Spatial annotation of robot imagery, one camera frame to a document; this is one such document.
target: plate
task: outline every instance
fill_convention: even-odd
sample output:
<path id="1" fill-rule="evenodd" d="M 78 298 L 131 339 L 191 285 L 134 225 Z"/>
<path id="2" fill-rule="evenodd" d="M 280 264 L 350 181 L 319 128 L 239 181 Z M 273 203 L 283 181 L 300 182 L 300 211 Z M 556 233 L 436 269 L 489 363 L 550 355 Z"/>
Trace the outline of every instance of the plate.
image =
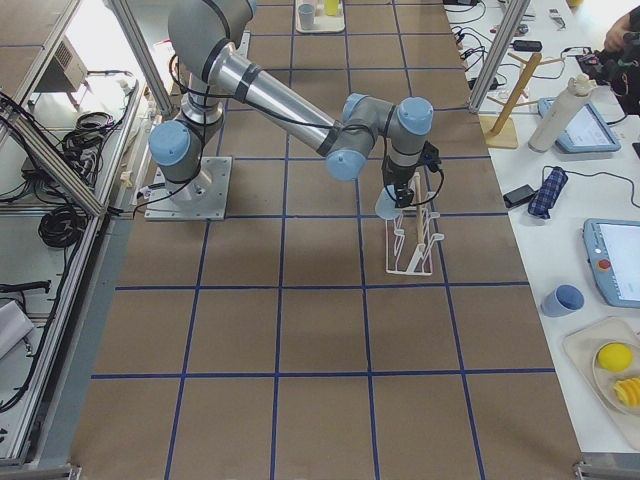
<path id="1" fill-rule="evenodd" d="M 621 343 L 622 345 L 626 345 L 633 353 L 633 361 L 631 362 L 631 365 L 622 372 L 610 372 L 598 364 L 598 352 L 601 348 L 610 343 Z M 626 380 L 627 378 L 632 377 L 640 377 L 640 348 L 629 343 L 616 342 L 615 340 L 609 340 L 598 347 L 593 355 L 593 378 L 595 379 L 596 386 L 600 391 L 600 395 L 602 395 L 602 397 L 604 397 L 604 399 L 616 410 L 629 415 L 640 416 L 640 406 L 627 407 L 618 400 L 618 397 L 613 390 L 613 386 L 618 380 Z"/>

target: person's arm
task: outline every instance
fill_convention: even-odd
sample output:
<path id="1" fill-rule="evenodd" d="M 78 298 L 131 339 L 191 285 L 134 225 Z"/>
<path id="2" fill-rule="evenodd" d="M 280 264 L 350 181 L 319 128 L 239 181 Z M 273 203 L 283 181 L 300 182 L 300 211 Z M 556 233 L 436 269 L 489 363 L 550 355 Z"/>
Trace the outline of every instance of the person's arm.
<path id="1" fill-rule="evenodd" d="M 623 15 L 613 24 L 604 39 L 604 49 L 608 52 L 619 52 L 624 48 L 624 34 L 631 30 L 631 26 L 640 20 L 640 7 L 636 7 Z"/>

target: white dish rack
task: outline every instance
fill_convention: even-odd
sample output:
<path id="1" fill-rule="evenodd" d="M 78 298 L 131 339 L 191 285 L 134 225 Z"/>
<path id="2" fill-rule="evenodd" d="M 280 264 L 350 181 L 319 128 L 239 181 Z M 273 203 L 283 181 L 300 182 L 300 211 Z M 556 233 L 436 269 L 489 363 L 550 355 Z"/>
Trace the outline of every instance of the white dish rack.
<path id="1" fill-rule="evenodd" d="M 415 203 L 422 203 L 424 198 L 418 172 L 409 186 L 415 192 Z M 433 220 L 437 218 L 440 214 L 425 204 L 403 209 L 396 219 L 385 220 L 387 273 L 421 277 L 433 274 L 432 250 L 437 242 L 444 240 L 443 234 L 432 232 Z"/>

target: white table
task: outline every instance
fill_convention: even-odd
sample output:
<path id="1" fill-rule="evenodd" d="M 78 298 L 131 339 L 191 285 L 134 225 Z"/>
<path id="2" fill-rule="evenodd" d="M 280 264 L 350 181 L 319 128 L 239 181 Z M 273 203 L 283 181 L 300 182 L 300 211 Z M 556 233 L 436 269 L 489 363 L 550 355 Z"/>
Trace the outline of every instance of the white table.
<path id="1" fill-rule="evenodd" d="M 500 22 L 503 10 L 497 0 L 486 0 L 486 4 L 487 13 L 481 20 L 461 26 L 470 26 L 491 38 L 489 29 Z M 569 46 L 602 45 L 602 39 L 588 37 L 564 0 L 535 0 L 534 8 L 537 18 L 528 22 L 530 33 L 524 38 L 540 40 L 543 43 L 544 58 L 557 57 Z M 550 8 L 560 11 L 567 24 L 565 30 L 559 31 L 557 24 L 549 18 Z M 480 12 L 478 7 L 465 13 L 450 13 L 449 19 L 452 22 L 465 21 L 476 18 Z M 616 15 L 620 16 L 623 13 L 621 11 Z M 485 46 L 490 46 L 489 42 L 479 38 Z M 465 38 L 463 45 L 465 48 L 474 47 L 477 46 L 477 41 Z M 506 57 L 503 63 L 507 62 L 514 63 L 514 60 Z M 559 64 L 551 64 L 540 67 L 537 73 L 554 76 L 559 69 Z M 477 76 L 478 72 L 479 69 L 471 70 L 468 72 L 468 78 Z M 504 67 L 500 69 L 500 73 L 507 77 L 507 88 L 515 85 L 518 69 Z M 533 99 L 556 96 L 564 89 L 568 79 L 578 73 L 580 69 L 577 62 L 569 58 L 559 79 L 533 79 L 529 85 L 529 95 Z M 607 121 L 617 120 L 623 115 L 614 95 L 606 87 L 599 87 L 594 92 L 592 103 Z M 499 109 L 499 105 L 485 101 L 481 106 L 481 113 L 496 113 Z M 520 148 L 490 150 L 503 193 L 527 183 L 534 189 L 538 188 L 545 165 L 557 165 L 565 170 L 582 173 L 608 171 L 624 175 L 631 178 L 640 189 L 640 159 L 631 147 L 632 142 L 638 141 L 640 134 L 638 117 L 629 117 L 613 127 L 623 148 L 605 158 L 594 155 L 566 155 L 560 153 L 555 146 L 545 154 L 535 153 L 527 147 L 527 141 L 541 121 L 537 110 L 521 107 L 514 111 L 512 118 L 516 125 Z M 640 210 L 631 206 L 629 196 L 630 186 L 622 180 L 602 176 L 593 179 L 570 176 L 557 205 L 551 210 L 550 220 L 545 222 L 535 219 L 527 213 L 526 206 L 509 212 L 536 303 L 539 305 L 549 291 L 561 283 L 571 283 L 585 295 L 585 307 L 570 316 L 548 318 L 540 313 L 571 421 L 583 452 L 638 453 L 619 433 L 562 348 L 562 341 L 567 335 L 607 316 L 622 317 L 634 330 L 640 331 L 640 310 L 610 307 L 598 292 L 586 262 L 587 255 L 581 235 L 582 225 L 587 218 L 640 219 Z"/>

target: blue joint cap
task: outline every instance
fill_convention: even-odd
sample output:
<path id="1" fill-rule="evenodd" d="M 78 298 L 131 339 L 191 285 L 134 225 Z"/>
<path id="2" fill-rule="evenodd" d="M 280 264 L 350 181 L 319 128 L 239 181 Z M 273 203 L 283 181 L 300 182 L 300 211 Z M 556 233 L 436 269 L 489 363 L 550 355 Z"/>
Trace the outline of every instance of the blue joint cap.
<path id="1" fill-rule="evenodd" d="M 362 95 L 360 93 L 352 93 L 347 97 L 347 101 L 344 102 L 344 107 L 342 108 L 342 121 L 346 122 L 351 118 L 351 114 L 353 110 L 356 108 L 356 105 L 360 103 L 360 100 L 363 98 L 367 98 L 368 95 Z"/>
<path id="2" fill-rule="evenodd" d="M 356 150 L 340 149 L 331 152 L 325 165 L 336 180 L 350 182 L 358 178 L 367 158 Z"/>
<path id="3" fill-rule="evenodd" d="M 249 6 L 251 7 L 251 13 L 255 16 L 256 10 L 258 10 L 258 0 L 247 0 L 249 2 Z"/>
<path id="4" fill-rule="evenodd" d="M 149 149 L 158 165 L 171 167 L 180 162 L 189 151 L 189 129 L 176 120 L 158 125 L 149 135 Z"/>
<path id="5" fill-rule="evenodd" d="M 433 122 L 433 105 L 421 97 L 405 98 L 397 110 L 398 121 L 414 135 L 426 135 Z"/>

